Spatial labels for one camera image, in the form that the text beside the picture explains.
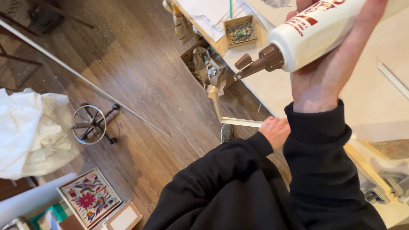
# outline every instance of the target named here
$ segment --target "gray shoe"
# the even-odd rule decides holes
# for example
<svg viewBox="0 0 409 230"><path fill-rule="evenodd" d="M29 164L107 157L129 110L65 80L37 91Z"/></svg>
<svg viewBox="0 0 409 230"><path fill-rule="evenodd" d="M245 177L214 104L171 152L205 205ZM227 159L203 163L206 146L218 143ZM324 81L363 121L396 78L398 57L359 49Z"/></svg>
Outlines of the gray shoe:
<svg viewBox="0 0 409 230"><path fill-rule="evenodd" d="M224 124L220 131L220 138L222 144L233 140L233 126L231 124Z"/></svg>

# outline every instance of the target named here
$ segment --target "glue bottle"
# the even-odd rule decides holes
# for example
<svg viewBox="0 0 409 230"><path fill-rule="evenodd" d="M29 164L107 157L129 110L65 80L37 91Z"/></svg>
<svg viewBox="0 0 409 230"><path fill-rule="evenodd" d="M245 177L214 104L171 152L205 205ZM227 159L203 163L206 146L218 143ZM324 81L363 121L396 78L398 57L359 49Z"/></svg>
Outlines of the glue bottle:
<svg viewBox="0 0 409 230"><path fill-rule="evenodd" d="M365 0L321 0L272 30L270 45L260 51L259 59L243 56L235 65L235 80L263 69L294 72L338 47L346 39ZM409 0L389 0L381 21L409 7Z"/></svg>

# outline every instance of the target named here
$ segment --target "crumpled white paper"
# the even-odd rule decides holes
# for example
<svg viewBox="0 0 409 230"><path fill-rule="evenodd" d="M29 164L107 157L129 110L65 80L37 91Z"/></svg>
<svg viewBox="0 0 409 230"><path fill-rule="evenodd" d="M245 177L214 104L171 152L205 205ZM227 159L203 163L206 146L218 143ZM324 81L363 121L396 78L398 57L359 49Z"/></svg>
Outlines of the crumpled white paper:
<svg viewBox="0 0 409 230"><path fill-rule="evenodd" d="M66 95L0 89L0 178L54 172L79 155Z"/></svg>

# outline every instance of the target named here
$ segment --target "box of screws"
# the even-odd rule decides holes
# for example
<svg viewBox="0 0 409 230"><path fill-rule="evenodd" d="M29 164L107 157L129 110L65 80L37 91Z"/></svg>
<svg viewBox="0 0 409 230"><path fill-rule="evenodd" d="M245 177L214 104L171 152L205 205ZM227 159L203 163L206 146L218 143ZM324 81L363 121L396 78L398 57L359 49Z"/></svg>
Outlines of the box of screws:
<svg viewBox="0 0 409 230"><path fill-rule="evenodd" d="M233 48L257 42L254 16L245 16L225 21L227 47Z"/></svg>

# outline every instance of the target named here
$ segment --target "wooden floor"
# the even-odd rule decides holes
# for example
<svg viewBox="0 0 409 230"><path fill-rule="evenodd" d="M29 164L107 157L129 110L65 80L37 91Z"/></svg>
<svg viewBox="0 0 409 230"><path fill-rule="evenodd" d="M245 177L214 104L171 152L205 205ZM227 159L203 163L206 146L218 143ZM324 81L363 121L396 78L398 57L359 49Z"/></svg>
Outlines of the wooden floor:
<svg viewBox="0 0 409 230"><path fill-rule="evenodd" d="M65 2L70 2L63 5L65 10L100 30L64 20L51 34L34 40L171 137L122 110L108 127L118 137L116 144L109 145L106 140L92 146L78 144L81 156L44 179L99 167L119 196L132 199L141 210L145 217L138 224L141 229L164 185L179 170L219 145L222 125L206 92L180 59L194 42L180 45L172 16L163 9L161 0ZM44 63L22 88L66 94L72 112L82 102L103 111L112 106L111 100L44 55L25 45L16 46L15 55ZM260 102L242 82L235 82L221 100L224 116L250 120L270 116L263 107L257 113ZM234 128L238 138L256 132L250 127ZM290 174L282 154L270 159L288 184Z"/></svg>

